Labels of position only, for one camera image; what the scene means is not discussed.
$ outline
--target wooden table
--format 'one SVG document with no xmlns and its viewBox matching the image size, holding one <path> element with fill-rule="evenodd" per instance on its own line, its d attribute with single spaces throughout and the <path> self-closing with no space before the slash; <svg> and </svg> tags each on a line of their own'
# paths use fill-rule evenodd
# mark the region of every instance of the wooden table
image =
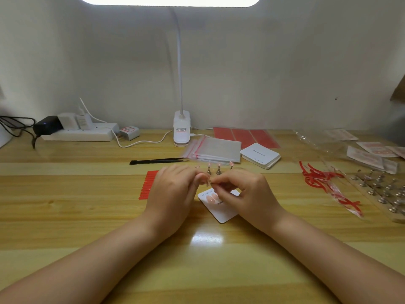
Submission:
<svg viewBox="0 0 405 304">
<path fill-rule="evenodd" d="M 163 133 L 143 130 L 141 136 L 157 141 Z M 342 184 L 348 198 L 362 203 L 365 219 L 358 219 L 323 190 L 305 184 L 298 161 L 323 170 L 327 161 L 346 173 L 359 166 L 326 157 L 290 131 L 271 133 L 281 145 L 281 161 L 268 171 L 244 160 L 241 166 L 266 173 L 288 211 L 405 274 L 405 225 L 391 222 L 357 189 Z M 369 134 L 354 134 L 361 141 L 381 141 Z M 114 141 L 40 139 L 35 151 L 25 135 L 1 148 L 0 289 L 138 216 L 146 202 L 138 200 L 145 173 L 164 164 L 129 166 L 129 161 L 177 157 L 183 151 L 173 145 L 171 135 L 160 144 L 127 149 Z M 403 160 L 400 165 L 405 170 Z M 239 216 L 219 224 L 196 199 L 180 230 L 145 257 L 106 302 L 314 304 L 337 300 L 269 237 Z"/>
</svg>

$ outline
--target tweezers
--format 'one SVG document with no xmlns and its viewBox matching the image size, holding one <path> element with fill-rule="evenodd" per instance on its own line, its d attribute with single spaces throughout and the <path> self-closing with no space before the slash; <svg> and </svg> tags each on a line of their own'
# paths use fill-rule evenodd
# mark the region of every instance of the tweezers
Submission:
<svg viewBox="0 0 405 304">
<path fill-rule="evenodd" d="M 166 158 L 166 159 L 152 159 L 152 160 L 132 160 L 129 165 L 137 164 L 153 164 L 153 163 L 176 163 L 176 162 L 187 162 L 189 160 L 184 160 L 184 158 Z"/>
</svg>

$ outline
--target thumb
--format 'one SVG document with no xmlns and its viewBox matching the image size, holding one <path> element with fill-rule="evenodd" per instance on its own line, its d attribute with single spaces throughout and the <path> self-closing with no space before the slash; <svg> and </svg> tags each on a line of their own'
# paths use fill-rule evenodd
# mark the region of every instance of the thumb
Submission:
<svg viewBox="0 0 405 304">
<path fill-rule="evenodd" d="M 231 206 L 235 207 L 236 209 L 239 208 L 240 199 L 235 196 L 234 194 L 225 190 L 222 186 L 218 184 L 211 184 L 212 188 L 214 189 L 215 193 L 218 194 L 218 197 L 221 201 L 230 204 Z"/>
<path fill-rule="evenodd" d="M 204 181 L 205 177 L 206 176 L 203 173 L 200 173 L 194 177 L 192 183 L 188 187 L 188 192 L 185 197 L 187 203 L 191 203 L 194 200 L 197 193 L 197 189 L 200 186 L 200 183 Z"/>
</svg>

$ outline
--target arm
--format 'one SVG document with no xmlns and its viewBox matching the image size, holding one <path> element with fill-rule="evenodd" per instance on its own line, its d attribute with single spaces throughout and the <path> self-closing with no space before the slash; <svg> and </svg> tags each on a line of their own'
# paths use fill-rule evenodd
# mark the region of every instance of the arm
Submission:
<svg viewBox="0 0 405 304">
<path fill-rule="evenodd" d="M 211 182 L 221 200 L 288 250 L 342 303 L 403 303 L 405 276 L 288 213 L 262 175 L 232 170 Z M 229 193 L 236 187 L 239 197 Z"/>
<path fill-rule="evenodd" d="M 179 229 L 206 178 L 195 168 L 163 168 L 141 216 L 7 287 L 0 303 L 100 303 L 136 263 Z"/>
</svg>

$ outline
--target black power adapter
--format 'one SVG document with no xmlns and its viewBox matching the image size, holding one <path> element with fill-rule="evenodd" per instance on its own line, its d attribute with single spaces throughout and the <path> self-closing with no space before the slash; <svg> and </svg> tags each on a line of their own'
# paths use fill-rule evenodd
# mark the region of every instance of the black power adapter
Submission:
<svg viewBox="0 0 405 304">
<path fill-rule="evenodd" d="M 59 130 L 62 130 L 63 126 L 57 116 L 47 116 L 43 120 L 37 122 L 33 126 L 36 137 L 32 140 L 32 147 L 35 149 L 35 142 L 41 135 L 51 135 Z"/>
</svg>

